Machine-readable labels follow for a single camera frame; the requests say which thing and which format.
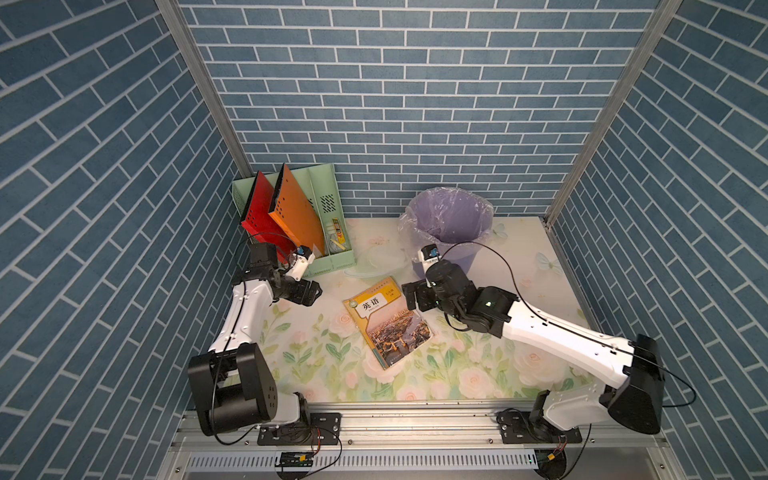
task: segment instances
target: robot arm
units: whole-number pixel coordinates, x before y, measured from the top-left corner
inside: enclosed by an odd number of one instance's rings
[[[426,280],[402,290],[408,308],[439,308],[468,328],[536,346],[597,377],[590,386],[539,393],[531,423],[558,435],[576,425],[614,419],[636,432],[660,431],[664,374],[658,347],[650,337],[608,336],[528,308],[514,293],[495,286],[475,287],[462,269],[441,260],[436,246],[419,251]]]
[[[278,270],[274,245],[250,245],[249,267],[233,279],[232,305],[219,335],[206,353],[190,359],[187,368],[205,435],[256,423],[294,423],[308,416],[300,395],[277,392],[252,335],[277,300],[312,306],[323,293],[317,282],[301,278],[314,259],[308,247],[300,247],[290,258],[292,268],[283,272]],[[219,386],[232,372],[240,374],[240,383]]]

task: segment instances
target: wire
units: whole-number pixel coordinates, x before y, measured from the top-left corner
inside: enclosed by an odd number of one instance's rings
[[[284,440],[285,442],[291,445],[304,445],[307,443],[308,440],[312,438],[312,431],[313,431],[312,428],[313,427],[310,425],[307,427],[292,427],[292,428],[281,427],[278,429],[280,430],[280,434],[283,435],[283,437],[281,437],[283,438],[283,440],[285,435],[292,436],[293,434],[296,434],[298,432],[306,431],[306,435],[304,435],[304,437],[301,440],[293,440],[293,441]]]
[[[243,301],[240,302],[240,309],[237,310],[237,318],[234,321],[234,324],[232,325],[232,331],[230,332],[229,338],[227,338],[227,343],[224,344],[224,348],[221,350],[222,353],[227,351],[227,347],[230,345],[230,341],[232,340],[232,334],[235,333],[235,329],[237,328],[237,322],[240,320],[240,314],[243,312],[243,305],[245,305],[245,298],[243,298]],[[211,399],[210,399],[210,421],[209,426],[211,431],[214,433],[214,438],[217,442],[219,442],[221,445],[234,445],[238,443],[240,440],[244,439],[246,435],[251,433],[251,431],[256,428],[256,424],[251,426],[247,432],[245,432],[240,438],[235,440],[234,442],[225,442],[224,440],[219,438],[219,435],[216,433],[216,419],[214,418],[214,412],[216,412],[216,384],[219,381],[219,373],[221,373],[221,364],[223,362],[223,358],[219,357],[219,362],[216,364],[216,373],[214,374],[214,390],[211,393]]]
[[[602,345],[602,346],[604,346],[604,347],[607,347],[607,348],[609,348],[609,349],[611,349],[611,350],[615,350],[615,351],[617,351],[617,352],[621,352],[621,353],[624,353],[624,354],[626,354],[626,355],[629,355],[629,356],[633,356],[633,357],[635,357],[635,358],[638,358],[638,359],[640,359],[640,360],[643,360],[644,362],[646,362],[646,363],[649,363],[649,364],[651,364],[652,366],[655,366],[655,367],[657,367],[658,369],[661,369],[661,370],[663,370],[663,371],[665,371],[665,372],[669,373],[669,374],[670,374],[670,375],[672,375],[672,376],[673,376],[675,379],[679,380],[679,381],[680,381],[680,382],[682,382],[682,383],[683,383],[683,384],[684,384],[686,387],[688,387],[688,388],[690,389],[690,391],[691,391],[691,392],[694,394],[693,398],[692,398],[692,399],[690,399],[689,401],[685,402],[685,403],[678,403],[678,404],[674,404],[674,405],[662,405],[662,407],[663,407],[663,408],[665,408],[665,409],[677,409],[677,408],[680,408],[680,407],[689,406],[689,405],[690,405],[690,404],[692,404],[693,402],[696,402],[696,400],[697,400],[697,399],[698,399],[698,397],[699,397],[698,393],[696,392],[696,389],[695,389],[693,386],[691,386],[691,384],[690,384],[690,383],[686,382],[685,380],[683,380],[682,378],[680,378],[678,375],[676,375],[675,373],[672,373],[670,370],[668,370],[668,369],[664,368],[663,366],[659,365],[658,363],[655,363],[655,362],[651,362],[650,360],[648,360],[648,359],[645,359],[644,357],[642,357],[642,356],[639,356],[639,355],[638,355],[638,354],[636,354],[636,353],[633,353],[633,352],[628,352],[628,351],[626,351],[626,350],[622,350],[622,349],[618,349],[618,348],[616,348],[615,346],[609,345],[609,344],[607,344],[607,343],[603,343],[603,342],[601,342],[600,340],[597,340],[597,339],[591,338],[590,336],[586,336],[586,335],[584,335],[583,333],[579,333],[579,332],[576,332],[576,331],[574,331],[574,330],[571,330],[571,329],[567,328],[566,326],[562,326],[562,325],[559,325],[559,324],[557,324],[557,323],[552,323],[552,322],[550,322],[548,319],[545,319],[543,316],[539,315],[539,314],[538,314],[538,313],[537,313],[537,312],[536,312],[536,311],[533,309],[533,307],[532,307],[532,306],[528,305],[528,302],[526,302],[526,301],[525,301],[525,299],[523,298],[523,296],[520,294],[520,289],[518,288],[518,284],[517,284],[517,282],[515,281],[515,274],[512,272],[512,267],[511,267],[511,266],[509,266],[509,262],[507,262],[507,260],[506,260],[506,259],[505,259],[505,258],[504,258],[504,257],[503,257],[503,256],[502,256],[500,253],[499,253],[499,252],[497,252],[496,250],[493,250],[493,249],[492,249],[491,247],[489,247],[488,245],[483,245],[482,243],[479,243],[479,242],[473,242],[473,241],[466,241],[466,242],[459,242],[459,243],[454,243],[453,245],[451,245],[451,247],[450,247],[450,248],[448,248],[448,249],[445,251],[445,253],[444,253],[444,254],[442,254],[442,256],[443,256],[443,257],[445,257],[445,255],[447,255],[447,254],[448,254],[448,252],[450,252],[451,250],[453,250],[453,248],[454,248],[454,247],[456,247],[457,245],[462,245],[462,244],[464,244],[464,243],[473,243],[473,244],[475,244],[475,245],[479,245],[480,247],[484,247],[484,248],[487,248],[487,249],[488,249],[488,250],[490,250],[491,252],[495,253],[497,257],[499,257],[500,259],[502,259],[502,261],[504,262],[504,264],[505,264],[505,265],[507,266],[507,268],[509,269],[509,275],[512,277],[512,285],[514,285],[514,286],[515,286],[515,290],[517,290],[517,292],[518,292],[518,297],[520,298],[520,301],[521,301],[521,302],[523,302],[523,304],[525,304],[525,306],[526,306],[526,307],[527,307],[529,310],[531,310],[531,313],[533,313],[534,315],[536,315],[538,318],[540,318],[540,319],[544,320],[544,321],[545,321],[545,322],[546,322],[548,325],[556,326],[556,327],[558,327],[558,328],[560,328],[560,329],[563,329],[563,330],[565,330],[566,332],[570,332],[570,333],[573,333],[573,334],[574,334],[574,335],[576,335],[576,336],[580,336],[580,337],[581,337],[581,338],[583,338],[583,339],[587,339],[587,340],[590,340],[590,341],[592,341],[592,342],[595,342],[595,343],[597,343],[598,345]],[[646,349],[644,349],[644,348],[642,348],[642,347],[636,347],[636,348],[639,348],[639,349],[642,349],[642,350],[648,351],[648,350],[646,350]]]
[[[307,478],[310,475],[315,475],[316,473],[322,472],[326,468],[333,467],[341,459],[341,455],[344,452],[344,446],[341,443],[341,439],[339,438],[339,436],[335,432],[331,432],[330,430],[324,429],[323,427],[317,427],[317,429],[318,430],[324,430],[325,432],[328,432],[331,435],[333,435],[334,437],[336,437],[336,441],[339,443],[339,455],[336,457],[336,460],[334,460],[333,462],[330,462],[328,465],[326,465],[326,466],[324,466],[322,468],[318,468],[314,472],[310,472],[310,473],[304,475],[302,478]]]
[[[576,468],[576,464],[578,463],[578,459],[581,458],[581,454],[584,453],[584,447],[587,446],[587,442],[589,442],[589,435],[592,433],[592,424],[589,424],[589,430],[587,430],[587,438],[584,439],[584,443],[581,444],[581,450],[579,450],[578,456],[576,457],[576,460],[574,460],[574,464],[571,465],[571,468],[563,474],[560,478],[557,480],[563,480],[563,478],[569,476],[571,472],[574,471],[574,468]]]
[[[447,313],[443,312],[442,315],[445,317],[445,322],[448,324],[448,326],[450,326],[451,328],[453,328],[457,332],[468,332],[470,330],[469,327],[467,327],[465,329],[457,329],[456,327],[453,326],[453,323],[451,323],[451,320],[449,320]]]
[[[315,427],[317,429],[317,452],[314,452],[312,456],[317,455],[320,453],[320,427]]]
[[[535,440],[538,440],[540,443],[551,443],[551,442],[550,442],[550,439],[543,439],[542,437],[540,437],[540,436],[538,436],[538,435],[536,435],[536,434],[534,433],[534,430],[531,428],[531,424],[529,424],[529,423],[528,423],[528,420],[525,418],[525,416],[523,415],[523,412],[521,412],[520,410],[518,410],[518,409],[516,409],[516,408],[513,408],[513,407],[510,407],[510,408],[508,408],[508,409],[504,409],[504,410],[502,410],[502,414],[503,414],[504,412],[517,412],[517,413],[520,415],[520,419],[521,419],[521,420],[523,421],[523,423],[525,424],[525,429],[526,429],[526,430],[528,430],[528,434],[529,434],[529,435],[530,435],[530,436],[531,436],[533,439],[535,439]],[[500,424],[502,424],[502,425],[507,425],[507,426],[514,426],[514,425],[512,425],[511,423],[506,423],[506,422],[498,422],[498,423],[500,423]]]

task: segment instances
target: metal rail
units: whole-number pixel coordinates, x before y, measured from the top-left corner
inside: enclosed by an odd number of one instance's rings
[[[528,400],[486,400],[459,402],[374,402],[374,403],[319,403],[310,404],[316,413],[340,412],[342,414],[339,439],[344,455],[424,455],[426,451],[444,452],[446,455],[523,455],[531,449],[553,449],[555,444],[504,445],[495,423],[496,413],[508,407],[530,409]],[[242,435],[245,429],[221,435],[224,441]],[[179,429],[168,450],[157,478],[177,480],[184,477],[188,465],[201,456],[232,462],[232,458],[263,457],[255,453],[296,449],[296,447],[262,447],[256,442],[257,434],[246,437],[239,445],[224,446],[200,431],[195,411],[184,413]],[[594,425],[588,448],[629,449],[637,452],[656,452],[658,465],[670,465],[662,469],[664,479],[683,478],[674,476],[674,455],[662,435],[643,435],[614,423]]]
[[[192,37],[187,21],[184,20],[184,14],[181,11],[178,0],[156,0],[157,7],[160,9],[160,13],[163,15],[163,20],[168,25],[170,35],[176,41],[176,46],[181,52],[181,56],[184,57],[184,61],[187,63],[187,67],[190,69],[190,74],[194,79],[197,89],[200,90],[200,94],[203,95],[205,105],[208,106],[210,116],[213,117],[216,126],[219,128],[219,133],[224,139],[224,143],[229,149],[230,154],[234,160],[237,170],[240,172],[242,178],[248,178],[253,176],[253,171],[250,169],[250,164],[243,151],[243,146],[240,144],[240,140],[237,139],[234,127],[230,121],[227,111],[224,110],[224,106],[221,103],[221,97],[216,88],[214,87],[214,81],[211,80],[208,70],[205,67],[203,56],[200,54],[200,50],[195,45],[195,40]]]
[[[667,26],[669,26],[675,12],[680,7],[680,3],[682,3],[682,0],[660,0],[656,11],[650,16],[643,36],[627,60],[627,65],[621,72],[613,93],[605,102],[605,106],[594,122],[594,127],[587,136],[581,152],[576,157],[571,171],[565,176],[563,186],[555,194],[552,205],[549,206],[544,215],[547,227],[554,225],[566,202],[568,202],[568,198],[576,188],[581,175],[592,161],[594,153],[598,150],[603,138],[605,138],[608,128],[614,122],[627,95],[632,91],[634,82],[640,77],[640,72],[648,62],[650,54],[654,52],[656,45],[661,40],[661,35],[667,30]]]

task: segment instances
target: book cover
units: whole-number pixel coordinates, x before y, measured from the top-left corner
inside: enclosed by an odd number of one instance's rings
[[[427,322],[419,312],[408,310],[406,298],[390,276],[344,300],[344,306],[384,369],[431,336]]]

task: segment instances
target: blue brick wallpaper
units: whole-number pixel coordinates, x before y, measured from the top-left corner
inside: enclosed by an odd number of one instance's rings
[[[153,0],[0,2],[0,478],[157,473],[234,172]]]
[[[181,0],[254,170],[336,163],[344,211],[460,186],[541,215],[657,0]]]
[[[768,2],[685,0],[555,224],[603,327],[699,392],[665,410],[689,478],[766,478],[766,71]]]

